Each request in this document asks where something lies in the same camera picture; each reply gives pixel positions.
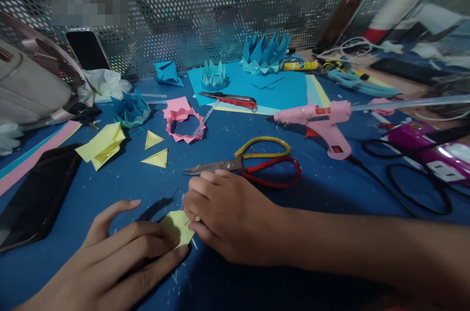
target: hand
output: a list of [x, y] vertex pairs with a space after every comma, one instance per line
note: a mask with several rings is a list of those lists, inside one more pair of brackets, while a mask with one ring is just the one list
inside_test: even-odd
[[[285, 209], [243, 177], [225, 170], [202, 172], [189, 181], [184, 207], [189, 228], [229, 262], [285, 263]], [[197, 216], [202, 221], [195, 221]]]
[[[137, 221], [108, 235], [111, 221], [140, 200], [119, 201], [96, 216], [83, 245], [57, 274], [16, 311], [129, 310], [188, 252], [156, 223]], [[159, 257], [143, 266], [145, 258]]]

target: finger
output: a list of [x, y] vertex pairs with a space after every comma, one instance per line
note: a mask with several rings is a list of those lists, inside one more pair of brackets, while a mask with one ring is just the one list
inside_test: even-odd
[[124, 279], [103, 296], [101, 299], [102, 305], [99, 309], [130, 309], [152, 290], [165, 275], [179, 265], [187, 253], [188, 246], [181, 246]]
[[141, 203], [140, 200], [123, 200], [109, 206], [98, 214], [88, 231], [82, 247], [95, 245], [109, 237], [109, 226], [114, 218], [122, 212], [130, 211]]
[[216, 186], [221, 186], [223, 184], [223, 181], [225, 180], [225, 178], [210, 171], [203, 171], [201, 173], [201, 177]]
[[232, 173], [231, 171], [226, 171], [226, 170], [223, 170], [223, 169], [217, 169], [215, 172], [215, 174], [217, 174], [218, 176], [221, 176], [225, 179], [230, 179], [230, 178], [239, 178], [240, 176], [237, 175], [237, 174], [234, 174]]
[[196, 191], [188, 191], [183, 200], [186, 216], [191, 221], [196, 220], [196, 216], [199, 216], [204, 220], [204, 217], [207, 217], [207, 213], [210, 210], [210, 203], [211, 202], [200, 193]]
[[162, 256], [173, 250], [179, 242], [178, 239], [169, 240], [154, 236], [141, 236], [118, 251], [95, 263], [90, 271], [93, 280], [97, 281], [102, 290], [108, 290], [120, 277], [135, 267], [144, 258]]
[[93, 251], [90, 251], [90, 255], [93, 256], [93, 262], [95, 263], [107, 258], [131, 241], [145, 235], [171, 240], [170, 236], [160, 224], [139, 220], [119, 230], [105, 241], [92, 246], [91, 249], [93, 249]]
[[189, 181], [190, 191], [196, 191], [208, 199], [211, 199], [211, 192], [214, 187], [214, 184], [200, 177], [193, 177]]
[[189, 223], [188, 228], [199, 235], [205, 244], [220, 252], [220, 248], [222, 247], [222, 240], [205, 224], [201, 222], [191, 222]]

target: red utility knife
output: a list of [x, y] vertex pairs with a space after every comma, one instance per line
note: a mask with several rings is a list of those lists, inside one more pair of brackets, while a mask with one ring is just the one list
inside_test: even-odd
[[254, 110], [257, 107], [256, 100], [251, 97], [227, 95], [227, 94], [223, 94], [222, 92], [215, 92], [215, 93], [200, 92], [199, 95], [208, 96], [209, 98], [214, 98], [224, 103], [244, 106], [251, 110]]

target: pink paper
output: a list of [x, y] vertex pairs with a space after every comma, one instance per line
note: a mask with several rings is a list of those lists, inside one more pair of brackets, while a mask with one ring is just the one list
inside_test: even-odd
[[55, 134], [54, 137], [42, 145], [28, 159], [26, 159], [11, 172], [6, 174], [2, 179], [0, 179], [0, 196], [7, 192], [10, 187], [16, 184], [23, 176], [33, 169], [44, 152], [59, 146], [61, 142], [64, 141], [73, 131], [75, 131], [78, 126], [80, 126], [79, 122], [68, 121], [67, 124], [59, 132], [57, 132], [57, 134]]
[[[178, 111], [179, 109], [189, 110], [191, 109], [186, 97], [171, 99], [166, 101], [167, 107], [163, 110], [163, 117], [165, 119], [170, 117], [170, 111]], [[176, 121], [183, 121], [188, 118], [187, 114], [180, 114]]]
[[[203, 117], [200, 116], [196, 111], [190, 107], [186, 97], [172, 99], [166, 102], [167, 108], [163, 110], [164, 118], [166, 119], [166, 131], [170, 136], [174, 138], [176, 142], [184, 140], [186, 143], [190, 143], [193, 140], [201, 140], [204, 129], [206, 126], [203, 124]], [[195, 136], [191, 135], [178, 135], [171, 132], [171, 123], [173, 121], [183, 121], [188, 118], [189, 115], [195, 116], [199, 120], [199, 132]]]
[[[381, 103], [393, 103], [387, 98], [374, 98], [369, 104], [381, 104]], [[395, 109], [374, 109], [373, 112], [382, 115], [382, 116], [391, 116], [395, 113]]]

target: fingernail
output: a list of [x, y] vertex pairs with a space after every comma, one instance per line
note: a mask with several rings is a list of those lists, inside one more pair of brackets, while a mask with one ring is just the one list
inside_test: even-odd
[[184, 257], [186, 256], [186, 254], [188, 253], [188, 245], [183, 245], [183, 246], [180, 246], [176, 249], [176, 253], [178, 254], [178, 256], [180, 257]]

